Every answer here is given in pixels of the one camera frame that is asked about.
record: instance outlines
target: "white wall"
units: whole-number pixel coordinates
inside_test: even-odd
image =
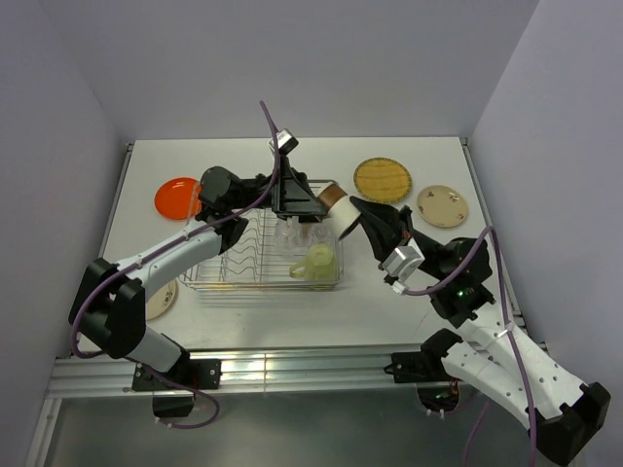
[[[35,0],[0,14],[0,465],[30,444],[122,146]]]
[[[537,0],[41,0],[132,138],[468,135]]]
[[[542,1],[472,139],[530,329],[612,394],[593,465],[623,457],[623,2]]]

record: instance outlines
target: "black clamp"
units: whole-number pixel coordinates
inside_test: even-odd
[[[393,376],[396,384],[414,382],[449,381],[441,359],[448,350],[462,339],[448,329],[442,329],[421,345],[419,352],[395,352],[391,363],[383,368],[386,375]]]
[[[559,416],[546,419],[536,410],[536,446],[558,465],[568,465],[604,426],[610,393],[598,382],[580,390],[582,396],[571,407],[563,404]]]
[[[218,359],[190,359],[184,364],[183,372],[165,377],[198,390],[218,389],[221,380],[221,361]],[[156,379],[151,372],[137,365],[132,380],[135,392],[168,391],[171,387]],[[195,406],[195,394],[187,396],[154,396],[152,411],[158,418],[182,418],[188,416]]]

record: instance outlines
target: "wire dish rack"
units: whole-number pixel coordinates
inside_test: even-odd
[[[311,180],[316,193],[330,180]],[[240,241],[224,254],[186,270],[179,280],[197,290],[307,289],[331,290],[344,275],[344,251],[337,239],[332,246],[337,274],[331,280],[304,280],[290,277],[290,267],[303,260],[308,248],[287,252],[275,246],[277,217],[270,209],[252,209],[242,217],[249,221]]]

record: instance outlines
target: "plate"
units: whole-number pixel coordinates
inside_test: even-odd
[[[418,195],[418,210],[428,224],[444,229],[462,224],[469,212],[465,198],[444,185],[424,188]]]
[[[199,201],[200,185],[197,185],[197,194],[193,196],[196,184],[197,180],[194,178],[180,177],[169,180],[159,187],[154,197],[158,212],[167,219],[184,221],[188,218],[191,200],[195,198],[193,215],[197,214],[202,209],[202,203]]]
[[[404,199],[413,186],[411,174],[400,162],[373,158],[354,171],[354,186],[366,199],[392,203]]]
[[[167,311],[177,296],[177,281],[171,280],[156,292],[145,306],[145,320],[155,319]]]

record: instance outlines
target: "white tabletop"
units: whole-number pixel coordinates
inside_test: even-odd
[[[273,162],[267,139],[137,141],[104,257],[115,262],[132,256],[184,226],[163,218],[154,207],[154,194],[167,180],[199,179],[213,165],[223,165],[241,178],[268,174]],[[414,189],[403,203],[414,209],[414,226],[419,231],[446,243],[458,236],[477,236],[485,228],[458,138],[301,139],[290,162],[310,178],[334,179],[357,196],[353,172],[374,157],[395,159],[411,172]],[[432,227],[418,214],[418,193],[435,184],[453,187],[468,203],[469,215],[456,229]],[[448,327],[427,298],[398,296],[383,283],[385,275],[377,269],[362,229],[347,237],[344,249],[345,278],[334,291],[206,295],[180,284],[171,309],[149,325],[188,349],[422,343],[439,328]],[[498,298],[491,246],[490,254],[494,276],[485,285]],[[417,271],[408,285],[421,289],[434,282]],[[80,347],[95,349],[84,338]]]

